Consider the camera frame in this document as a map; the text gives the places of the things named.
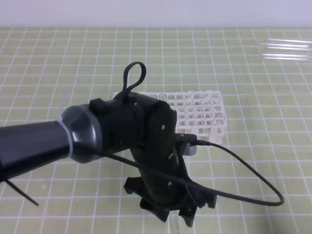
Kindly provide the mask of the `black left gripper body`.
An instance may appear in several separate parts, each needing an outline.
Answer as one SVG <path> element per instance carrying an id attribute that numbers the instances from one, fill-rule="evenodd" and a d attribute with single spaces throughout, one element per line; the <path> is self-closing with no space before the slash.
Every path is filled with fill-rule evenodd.
<path id="1" fill-rule="evenodd" d="M 181 209 L 192 205 L 200 208 L 205 205 L 215 207 L 216 195 L 212 192 L 202 192 L 197 183 L 188 187 L 162 176 L 167 174 L 182 181 L 192 182 L 187 174 L 183 156 L 176 152 L 176 144 L 168 147 L 161 143 L 150 143 L 148 146 L 132 148 L 131 154 L 136 163 L 149 166 L 160 175 L 155 175 L 150 170 L 140 170 L 139 177 L 127 178 L 124 185 L 126 193 L 135 193 L 166 209 Z"/>

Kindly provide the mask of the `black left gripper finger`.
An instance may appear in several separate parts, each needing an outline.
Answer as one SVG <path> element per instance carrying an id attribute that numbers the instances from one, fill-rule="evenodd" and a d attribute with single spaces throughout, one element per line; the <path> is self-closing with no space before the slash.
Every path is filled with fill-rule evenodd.
<path id="1" fill-rule="evenodd" d="M 140 201 L 140 207 L 144 210 L 149 211 L 153 215 L 155 215 L 160 221 L 166 222 L 168 215 L 169 215 L 169 209 L 166 209 L 162 206 L 159 206 L 158 204 L 154 202 L 147 201 L 146 199 L 141 199 Z"/>
<path id="2" fill-rule="evenodd" d="M 194 223 L 196 211 L 197 211 L 197 206 L 195 205 L 187 206 L 187 207 L 181 208 L 179 210 L 178 215 L 183 218 L 183 220 L 185 221 L 185 224 L 188 227 L 192 227 Z"/>

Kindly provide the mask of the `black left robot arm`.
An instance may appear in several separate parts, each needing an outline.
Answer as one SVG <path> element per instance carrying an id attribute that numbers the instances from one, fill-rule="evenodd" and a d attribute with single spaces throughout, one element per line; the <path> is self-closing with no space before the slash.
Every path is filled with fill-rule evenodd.
<path id="1" fill-rule="evenodd" d="M 169 104 L 130 93 L 127 100 L 103 101 L 68 107 L 60 120 L 0 128 L 0 182 L 7 182 L 66 156 L 89 163 L 101 156 L 86 152 L 82 145 L 101 153 L 130 149 L 137 163 L 192 182 L 183 155 L 194 155 L 197 137 L 176 134 L 177 112 Z M 192 227 L 197 207 L 215 208 L 217 196 L 189 188 L 139 169 L 141 177 L 128 177 L 124 189 L 141 197 L 140 207 L 165 222 L 169 211 L 179 210 Z"/>

